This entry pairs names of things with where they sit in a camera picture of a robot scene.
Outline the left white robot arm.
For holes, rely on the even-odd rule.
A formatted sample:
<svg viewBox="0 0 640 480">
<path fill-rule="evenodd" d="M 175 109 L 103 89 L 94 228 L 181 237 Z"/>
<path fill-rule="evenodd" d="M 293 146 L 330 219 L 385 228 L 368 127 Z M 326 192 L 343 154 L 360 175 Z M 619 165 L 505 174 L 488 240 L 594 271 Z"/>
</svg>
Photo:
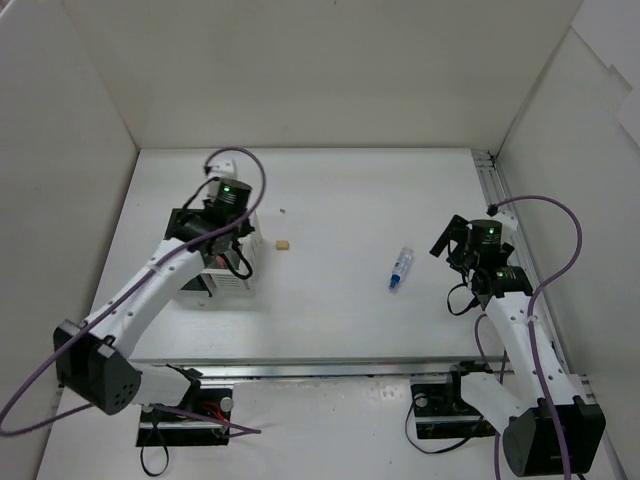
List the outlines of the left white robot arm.
<svg viewBox="0 0 640 480">
<path fill-rule="evenodd" d="M 253 228 L 251 187 L 224 179 L 202 208 L 176 209 L 172 224 L 147 264 L 82 324 L 54 331 L 58 381 L 107 415 L 130 404 L 164 405 L 175 418 L 199 409 L 199 375 L 172 366 L 135 364 L 130 356 L 163 308 L 213 260 L 237 247 Z"/>
</svg>

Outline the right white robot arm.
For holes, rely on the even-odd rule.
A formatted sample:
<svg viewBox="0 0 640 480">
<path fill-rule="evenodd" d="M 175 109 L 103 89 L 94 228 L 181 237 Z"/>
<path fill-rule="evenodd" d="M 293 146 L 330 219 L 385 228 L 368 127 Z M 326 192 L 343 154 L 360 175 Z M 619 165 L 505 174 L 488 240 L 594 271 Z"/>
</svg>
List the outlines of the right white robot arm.
<svg viewBox="0 0 640 480">
<path fill-rule="evenodd" d="M 444 255 L 473 302 L 491 322 L 515 374 L 512 393 L 488 367 L 454 367 L 444 384 L 445 405 L 475 408 L 500 436 L 505 459 L 518 477 L 562 475 L 591 469 L 605 430 L 605 416 L 574 385 L 534 312 L 526 272 L 508 263 L 513 247 L 502 239 L 503 223 L 451 218 L 430 250 Z"/>
</svg>

